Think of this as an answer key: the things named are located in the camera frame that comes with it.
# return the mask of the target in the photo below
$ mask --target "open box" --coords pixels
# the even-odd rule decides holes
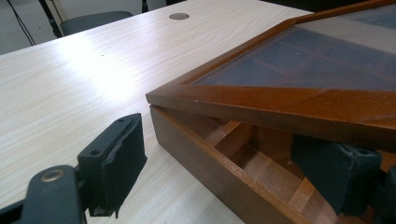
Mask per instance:
[[[372,38],[393,45],[373,46],[350,27],[394,34],[377,19],[395,2],[284,21],[148,93],[159,143],[247,223],[363,223],[334,213],[290,147],[302,134],[381,148],[382,168],[395,164],[396,44],[381,33]],[[335,24],[342,32],[326,33]]]

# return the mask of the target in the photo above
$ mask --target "black cable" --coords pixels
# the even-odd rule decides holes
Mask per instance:
[[[15,10],[14,6],[12,6],[11,2],[9,0],[7,0],[7,2],[9,3],[9,5],[12,8],[12,11],[14,12],[15,17],[17,18],[18,24],[20,25],[20,27],[23,30],[23,33],[26,35],[27,39],[29,40],[30,45],[35,45],[35,41],[33,40],[32,36],[30,35],[28,29],[26,28],[25,24],[23,23],[21,17],[18,15],[17,11]]]

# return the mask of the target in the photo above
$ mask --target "wooden box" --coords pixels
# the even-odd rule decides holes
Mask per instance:
[[[395,2],[284,21],[148,93],[159,143],[246,223],[370,222],[337,216],[290,146],[303,134],[395,165]]]

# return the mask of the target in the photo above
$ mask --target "light wood tabletop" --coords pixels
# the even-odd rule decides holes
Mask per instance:
[[[187,13],[186,20],[169,19]],[[257,0],[190,0],[0,56],[0,207],[36,173],[77,165],[115,119],[141,113],[148,162],[119,219],[241,223],[157,142],[145,94],[279,22],[308,12]]]

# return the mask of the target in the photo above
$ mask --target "chair seat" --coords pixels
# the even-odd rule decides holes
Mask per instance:
[[[77,17],[61,23],[64,35],[72,35],[113,21],[123,20],[133,15],[127,11],[112,11]]]

